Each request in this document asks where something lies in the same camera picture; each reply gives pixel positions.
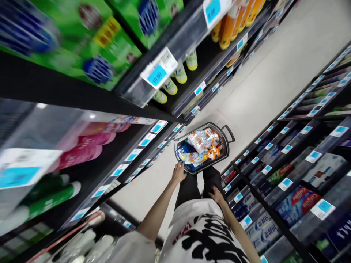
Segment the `basket handle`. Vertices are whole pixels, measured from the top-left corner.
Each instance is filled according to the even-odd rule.
[[[224,128],[227,129],[227,131],[229,132],[229,134],[230,134],[230,136],[231,136],[231,141],[228,141],[228,143],[235,142],[234,135],[233,135],[233,133],[231,132],[231,130],[230,130],[230,128],[228,127],[228,125],[225,125],[225,126],[223,126],[223,127],[221,128],[221,131],[223,132],[223,134],[224,134],[224,131],[223,131]]]

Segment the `leg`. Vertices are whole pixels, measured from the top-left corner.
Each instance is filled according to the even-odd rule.
[[[213,194],[211,188],[215,186],[221,192],[224,200],[228,203],[226,193],[224,192],[222,184],[220,183],[220,172],[211,166],[204,170],[203,176],[205,185],[202,198],[211,198],[208,193],[211,192]]]
[[[197,176],[187,174],[186,178],[180,182],[179,193],[177,201],[175,202],[174,210],[186,201],[200,198],[200,192],[197,188]]]

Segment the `white floor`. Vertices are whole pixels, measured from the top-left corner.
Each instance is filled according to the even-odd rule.
[[[228,125],[235,136],[230,156],[215,165],[222,172],[254,137],[308,84],[351,39],[349,0],[301,0],[277,31],[255,52],[220,93],[184,130],[208,121]],[[176,163],[172,144],[145,173],[112,198],[143,220],[164,190]],[[200,192],[202,174],[198,175]],[[159,236],[165,238],[178,189]]]

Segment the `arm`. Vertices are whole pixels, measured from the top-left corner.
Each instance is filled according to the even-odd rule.
[[[255,247],[253,246],[244,229],[230,210],[228,203],[224,200],[222,194],[216,187],[213,187],[212,189],[215,194],[209,193],[209,195],[221,207],[226,223],[233,231],[242,249],[245,251],[249,261],[251,263],[261,263],[260,257],[258,256]]]
[[[176,186],[183,181],[185,177],[184,163],[181,165],[179,162],[173,170],[172,179],[169,181],[166,189],[162,192],[156,203],[152,206],[144,220],[138,226],[137,231],[140,234],[152,241],[156,240],[173,192]]]

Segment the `white t-shirt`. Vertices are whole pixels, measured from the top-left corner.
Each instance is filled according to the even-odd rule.
[[[190,200],[173,215],[160,263],[249,263],[220,207],[212,199]],[[109,262],[154,263],[155,244],[133,231],[122,236]]]

